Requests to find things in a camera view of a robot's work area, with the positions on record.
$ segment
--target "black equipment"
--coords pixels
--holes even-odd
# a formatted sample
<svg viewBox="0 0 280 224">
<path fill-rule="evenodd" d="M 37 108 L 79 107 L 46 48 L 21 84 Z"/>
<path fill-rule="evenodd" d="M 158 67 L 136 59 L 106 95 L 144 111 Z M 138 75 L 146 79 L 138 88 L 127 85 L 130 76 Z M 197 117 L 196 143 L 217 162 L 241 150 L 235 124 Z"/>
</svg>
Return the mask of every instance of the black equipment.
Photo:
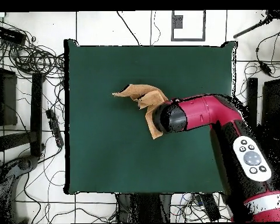
<svg viewBox="0 0 280 224">
<path fill-rule="evenodd" d="M 0 165 L 0 223 L 18 223 L 15 212 L 16 186 L 22 175 L 37 167 L 38 160 L 44 150 L 42 136 L 42 97 L 43 75 L 33 74 L 31 87 L 31 117 L 30 131 L 0 136 L 0 152 L 23 144 L 30 144 L 30 155 L 17 158 Z M 2 109 L 14 108 L 4 102 L 2 97 L 2 70 L 0 70 L 0 125 L 2 124 Z"/>
</svg>

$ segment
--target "white floor tile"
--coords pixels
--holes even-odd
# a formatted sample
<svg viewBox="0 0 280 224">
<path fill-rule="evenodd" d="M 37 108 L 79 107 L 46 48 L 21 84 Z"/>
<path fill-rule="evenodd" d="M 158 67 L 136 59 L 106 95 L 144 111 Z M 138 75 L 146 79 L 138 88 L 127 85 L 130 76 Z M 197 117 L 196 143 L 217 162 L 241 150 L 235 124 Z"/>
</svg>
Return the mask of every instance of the white floor tile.
<svg viewBox="0 0 280 224">
<path fill-rule="evenodd" d="M 280 68 L 280 64 L 274 65 L 275 67 Z M 246 88 L 246 76 L 245 76 L 245 68 L 246 68 L 246 76 L 247 78 L 252 76 L 253 73 L 255 73 L 252 77 L 258 78 L 258 111 L 257 111 L 257 121 L 260 123 L 261 121 L 261 109 L 262 109 L 262 103 L 263 98 L 261 97 L 263 94 L 263 85 L 264 82 L 267 81 L 273 81 L 278 78 L 272 78 L 268 75 L 266 75 L 263 71 L 260 71 L 259 63 L 257 62 L 237 62 L 236 63 L 236 95 L 237 98 L 245 102 L 247 97 L 247 91 Z M 280 69 L 277 69 L 273 76 L 279 76 L 280 75 Z"/>
<path fill-rule="evenodd" d="M 116 203 L 114 194 L 111 193 L 85 193 L 81 192 L 76 195 L 76 202 L 108 202 Z"/>
<path fill-rule="evenodd" d="M 75 220 L 75 204 L 41 204 L 41 210 L 39 211 L 39 205 L 35 202 L 16 202 L 16 210 L 19 218 L 29 218 L 29 223 L 32 222 L 36 216 L 33 224 L 72 224 Z"/>
<path fill-rule="evenodd" d="M 119 11 L 140 45 L 148 46 L 151 12 Z M 77 40 L 80 46 L 137 46 L 137 41 L 116 11 L 81 11 L 77 15 Z"/>
<path fill-rule="evenodd" d="M 51 134 L 43 133 L 43 142 L 45 143 Z M 54 138 L 50 138 L 46 144 L 45 158 L 56 154 L 58 148 Z M 23 191 L 27 181 L 24 175 L 17 187 L 17 200 L 27 201 L 28 197 Z M 26 186 L 26 192 L 37 201 L 43 202 L 75 202 L 74 195 L 66 195 L 63 191 L 65 183 L 65 150 L 63 149 L 55 158 L 40 163 L 32 172 L 30 172 L 29 182 Z"/>
<path fill-rule="evenodd" d="M 76 223 L 103 223 L 115 210 L 115 204 L 76 204 Z"/>
<path fill-rule="evenodd" d="M 227 41 L 237 40 L 237 60 L 256 60 L 256 48 L 259 42 L 271 35 L 280 32 L 280 20 L 273 20 L 236 39 L 233 36 L 251 26 L 254 26 L 265 17 L 264 10 L 228 10 Z M 276 36 L 262 42 L 258 57 L 261 61 L 271 61 Z M 273 61 L 280 61 L 280 36 L 277 39 Z"/>
<path fill-rule="evenodd" d="M 198 17 L 196 22 L 201 23 L 201 18 Z M 160 30 L 159 41 L 155 46 L 221 46 L 225 42 L 226 30 L 226 10 L 207 10 L 206 11 L 206 28 L 205 42 L 203 41 L 171 41 L 172 35 L 172 11 L 157 10 L 155 17 L 155 25 Z M 152 25 L 153 39 L 152 42 L 158 40 L 159 31 Z"/>
</svg>

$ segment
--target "circular button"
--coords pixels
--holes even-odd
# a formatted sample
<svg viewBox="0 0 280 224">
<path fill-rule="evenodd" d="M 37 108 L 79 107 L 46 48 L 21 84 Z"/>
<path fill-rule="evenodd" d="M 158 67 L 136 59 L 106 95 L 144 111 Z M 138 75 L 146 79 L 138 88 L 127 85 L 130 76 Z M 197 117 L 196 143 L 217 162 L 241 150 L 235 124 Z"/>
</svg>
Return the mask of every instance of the circular button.
<svg viewBox="0 0 280 224">
<path fill-rule="evenodd" d="M 246 148 L 244 146 L 240 147 L 240 152 L 245 152 Z"/>
<path fill-rule="evenodd" d="M 260 166 L 260 167 L 259 167 L 259 170 L 260 170 L 261 172 L 266 172 L 266 171 L 267 171 L 267 169 L 266 169 L 264 166 Z"/>
<path fill-rule="evenodd" d="M 261 163 L 261 157 L 255 151 L 248 151 L 244 154 L 244 161 L 249 166 L 257 166 Z"/>
<path fill-rule="evenodd" d="M 249 171 L 252 174 L 256 174 L 257 173 L 257 169 L 255 167 L 251 167 Z"/>
</svg>

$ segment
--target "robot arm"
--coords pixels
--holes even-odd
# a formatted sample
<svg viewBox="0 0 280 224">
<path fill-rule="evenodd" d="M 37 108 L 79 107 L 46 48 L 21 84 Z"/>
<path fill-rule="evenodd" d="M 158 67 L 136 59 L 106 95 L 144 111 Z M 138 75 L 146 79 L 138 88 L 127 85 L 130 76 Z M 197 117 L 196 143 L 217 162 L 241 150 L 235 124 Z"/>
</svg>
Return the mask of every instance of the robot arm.
<svg viewBox="0 0 280 224">
<path fill-rule="evenodd" d="M 232 103 L 231 97 L 206 94 L 173 99 L 153 112 L 163 133 L 211 127 L 211 141 L 226 205 L 234 222 L 280 221 L 279 175 Z"/>
</svg>

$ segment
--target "green table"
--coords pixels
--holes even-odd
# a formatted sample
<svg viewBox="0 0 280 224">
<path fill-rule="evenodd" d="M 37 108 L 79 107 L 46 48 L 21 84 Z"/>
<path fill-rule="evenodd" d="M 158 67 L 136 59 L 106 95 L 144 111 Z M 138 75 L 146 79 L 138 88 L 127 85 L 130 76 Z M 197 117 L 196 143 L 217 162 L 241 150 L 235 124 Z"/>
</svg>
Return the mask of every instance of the green table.
<svg viewBox="0 0 280 224">
<path fill-rule="evenodd" d="M 222 191 L 209 127 L 153 140 L 129 97 L 129 83 L 168 97 L 232 91 L 232 51 L 224 47 L 69 48 L 69 192 Z"/>
</svg>

